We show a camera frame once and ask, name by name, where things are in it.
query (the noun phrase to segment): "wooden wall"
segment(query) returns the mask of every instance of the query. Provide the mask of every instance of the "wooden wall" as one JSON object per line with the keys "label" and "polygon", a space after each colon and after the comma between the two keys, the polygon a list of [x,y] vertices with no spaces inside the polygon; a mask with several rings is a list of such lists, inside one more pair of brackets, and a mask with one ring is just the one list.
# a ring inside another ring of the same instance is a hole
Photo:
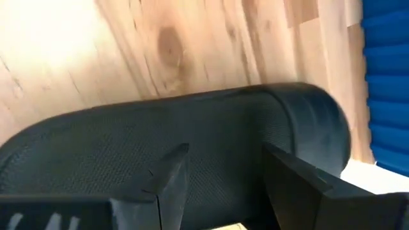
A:
{"label": "wooden wall", "polygon": [[0,0],[0,143],[44,118],[269,82],[319,85],[372,162],[360,0]]}

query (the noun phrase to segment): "black plastic part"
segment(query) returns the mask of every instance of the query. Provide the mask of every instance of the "black plastic part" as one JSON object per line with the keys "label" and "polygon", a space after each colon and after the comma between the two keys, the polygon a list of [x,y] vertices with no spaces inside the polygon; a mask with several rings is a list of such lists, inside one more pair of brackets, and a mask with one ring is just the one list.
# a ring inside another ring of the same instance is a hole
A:
{"label": "black plastic part", "polygon": [[268,143],[263,161],[268,196],[283,230],[403,229],[405,193],[374,195]]}
{"label": "black plastic part", "polygon": [[116,197],[2,195],[0,229],[180,229],[188,149],[188,144],[179,145],[120,188]]}
{"label": "black plastic part", "polygon": [[0,194],[116,196],[115,188],[133,181],[165,150],[189,143],[181,229],[263,224],[271,210],[262,142],[335,176],[350,157],[345,117],[322,89],[298,83],[251,86],[45,120],[0,148]]}
{"label": "black plastic part", "polygon": [[111,203],[118,230],[180,229],[187,198],[188,149],[188,144],[181,144],[150,167],[148,176],[136,176],[117,192],[120,199]]}
{"label": "black plastic part", "polygon": [[266,212],[258,218],[245,220],[241,224],[247,230],[280,230],[280,225],[275,217],[271,204],[266,204]]}

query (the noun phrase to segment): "wood grain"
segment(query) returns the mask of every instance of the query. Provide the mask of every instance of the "wood grain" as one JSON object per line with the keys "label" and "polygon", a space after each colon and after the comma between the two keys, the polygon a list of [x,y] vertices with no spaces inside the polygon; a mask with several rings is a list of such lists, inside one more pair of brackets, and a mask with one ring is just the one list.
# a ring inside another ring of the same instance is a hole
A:
{"label": "wood grain", "polygon": [[360,0],[0,0],[0,142],[98,105],[304,81],[373,162]]}

